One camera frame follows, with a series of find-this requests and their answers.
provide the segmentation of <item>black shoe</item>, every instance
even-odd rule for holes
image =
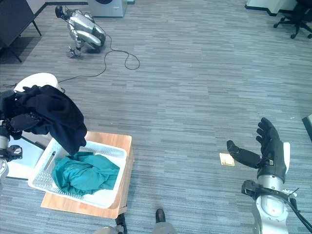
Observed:
[[[166,222],[165,212],[163,209],[156,211],[156,223]]]

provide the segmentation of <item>teal cloth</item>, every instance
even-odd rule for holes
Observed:
[[[102,155],[78,152],[55,159],[52,178],[65,193],[85,195],[114,188],[119,167]]]

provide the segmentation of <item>power cord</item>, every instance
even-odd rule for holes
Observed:
[[[76,79],[76,78],[78,78],[78,77],[98,77],[99,75],[101,75],[101,74],[103,74],[105,71],[106,71],[106,69],[107,69],[107,64],[106,64],[106,57],[110,54],[110,53],[112,53],[112,52],[120,52],[120,53],[125,53],[125,54],[127,54],[127,58],[125,59],[125,63],[124,63],[124,65],[125,65],[125,67],[127,68],[127,69],[129,69],[129,70],[136,70],[136,69],[138,69],[139,67],[140,67],[140,65],[141,65],[141,62],[140,62],[140,60],[138,59],[138,57],[137,56],[135,56],[134,54],[131,54],[131,53],[129,53],[129,52],[127,52],[127,51],[124,51],[124,50],[116,50],[116,49],[113,49],[112,48],[112,42],[113,42],[113,40],[112,40],[112,38],[111,38],[111,36],[109,35],[109,34],[107,34],[105,31],[104,31],[104,33],[105,33],[105,37],[109,37],[110,38],[110,45],[109,45],[109,47],[110,47],[110,51],[108,51],[106,54],[105,54],[105,56],[104,56],[104,69],[103,69],[103,71],[101,71],[100,73],[98,73],[98,74],[96,74],[96,75],[79,75],[79,76],[75,76],[75,77],[72,77],[72,78],[68,78],[68,79],[63,79],[63,80],[61,80],[61,81],[59,81],[59,83],[62,83],[62,82],[64,82],[64,81],[68,81],[68,80],[71,80],[71,79]],[[129,56],[133,56],[137,61],[138,61],[138,65],[137,65],[137,67],[134,67],[134,68],[131,68],[131,67],[129,67],[128,65],[127,65],[127,61],[128,61],[128,59],[129,59]]]
[[[299,220],[303,223],[303,225],[309,230],[310,233],[312,233],[312,225],[311,223],[309,223],[300,213],[300,211],[297,208],[297,202],[296,199],[291,198],[291,199],[285,199],[282,196],[277,196],[277,195],[272,195],[278,199],[281,199],[283,202],[285,202],[286,204],[288,204],[290,206],[290,208],[293,210],[293,212],[295,213],[295,215],[299,218]]]

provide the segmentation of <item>plastic basket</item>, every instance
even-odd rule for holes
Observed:
[[[35,189],[57,194],[59,196],[97,206],[103,209],[110,207],[116,198],[125,169],[127,157],[126,151],[124,149],[92,141],[87,141],[86,146],[80,147],[79,151],[93,152],[95,154],[103,155],[119,167],[119,173],[112,190],[103,189],[95,192],[92,195],[87,194],[84,196],[62,192],[54,183],[51,173],[55,167],[54,159],[65,157],[68,155],[68,153],[54,138],[50,141],[38,163],[36,164],[33,174],[28,179],[28,185]]]

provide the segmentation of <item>office chair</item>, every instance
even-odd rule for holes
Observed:
[[[277,28],[279,24],[294,24],[296,32],[291,35],[291,39],[294,39],[300,28],[308,30],[311,34],[308,38],[312,38],[312,29],[306,24],[312,22],[312,0],[297,0],[298,4],[294,8],[290,16],[284,16],[281,20],[274,24],[274,28]]]

